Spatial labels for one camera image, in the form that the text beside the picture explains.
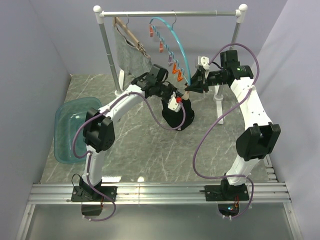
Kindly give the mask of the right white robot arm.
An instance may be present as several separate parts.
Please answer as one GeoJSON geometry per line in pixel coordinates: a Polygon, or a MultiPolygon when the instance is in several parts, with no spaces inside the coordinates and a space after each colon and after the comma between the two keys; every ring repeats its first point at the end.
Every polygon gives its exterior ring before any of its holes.
{"type": "Polygon", "coordinates": [[[258,92],[256,82],[259,74],[253,74],[247,65],[241,65],[236,50],[218,53],[222,70],[211,72],[207,77],[211,85],[227,85],[236,97],[237,104],[223,113],[206,131],[208,136],[220,120],[239,108],[244,120],[244,132],[236,140],[236,158],[222,179],[220,194],[226,200],[238,194],[239,186],[249,180],[252,169],[269,155],[280,136],[279,124],[274,124],[267,115],[258,92]]]}

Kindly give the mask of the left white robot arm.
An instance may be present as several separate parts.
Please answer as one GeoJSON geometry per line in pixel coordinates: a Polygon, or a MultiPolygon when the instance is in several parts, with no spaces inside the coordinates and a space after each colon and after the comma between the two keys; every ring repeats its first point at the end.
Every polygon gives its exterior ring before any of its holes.
{"type": "Polygon", "coordinates": [[[85,170],[79,181],[83,195],[89,201],[96,201],[101,195],[102,167],[107,150],[114,144],[115,123],[129,110],[148,97],[156,96],[163,100],[173,113],[182,112],[182,120],[187,118],[182,98],[176,87],[166,83],[169,72],[154,64],[149,72],[136,77],[128,88],[115,100],[87,112],[84,124],[79,128],[86,144],[85,170]]]}

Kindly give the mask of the teal clip hanger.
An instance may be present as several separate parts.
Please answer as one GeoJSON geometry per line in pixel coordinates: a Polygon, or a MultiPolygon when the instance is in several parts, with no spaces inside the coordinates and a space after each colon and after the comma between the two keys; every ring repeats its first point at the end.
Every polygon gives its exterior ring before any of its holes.
{"type": "Polygon", "coordinates": [[[190,69],[190,65],[189,65],[189,61],[188,61],[188,57],[186,55],[185,49],[182,45],[182,42],[180,40],[180,38],[178,37],[177,33],[174,30],[174,23],[169,24],[165,19],[163,19],[160,16],[153,16],[149,23],[148,23],[148,32],[150,35],[150,31],[149,31],[149,25],[153,25],[154,26],[154,37],[156,37],[158,39],[158,51],[159,51],[159,45],[160,45],[160,41],[163,42],[163,52],[167,52],[168,57],[169,54],[171,53],[173,55],[173,59],[174,59],[174,63],[177,63],[177,66],[180,70],[182,70],[182,73],[184,75],[184,81],[186,84],[190,85],[191,84],[191,69],[190,69]],[[166,40],[166,38],[164,37],[164,35],[159,31],[159,28],[154,24],[154,21],[158,21],[160,23],[162,23],[162,25],[164,27],[167,28],[167,30],[169,31],[172,39],[175,41],[175,44],[177,46],[177,49],[179,50],[179,55],[181,55],[182,57],[182,64],[179,61],[179,58],[176,56],[175,50],[170,46],[169,42],[166,40]]]}

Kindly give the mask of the black underwear beige waistband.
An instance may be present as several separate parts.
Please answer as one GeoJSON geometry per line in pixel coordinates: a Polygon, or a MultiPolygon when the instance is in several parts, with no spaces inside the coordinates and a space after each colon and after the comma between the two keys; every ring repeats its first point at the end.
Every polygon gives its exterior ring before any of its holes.
{"type": "Polygon", "coordinates": [[[161,114],[165,122],[168,124],[168,127],[166,127],[167,130],[183,131],[194,121],[195,112],[192,109],[191,101],[183,96],[181,98],[182,102],[180,103],[181,109],[179,112],[170,110],[168,108],[169,100],[162,100],[160,98],[162,103],[161,114]]]}

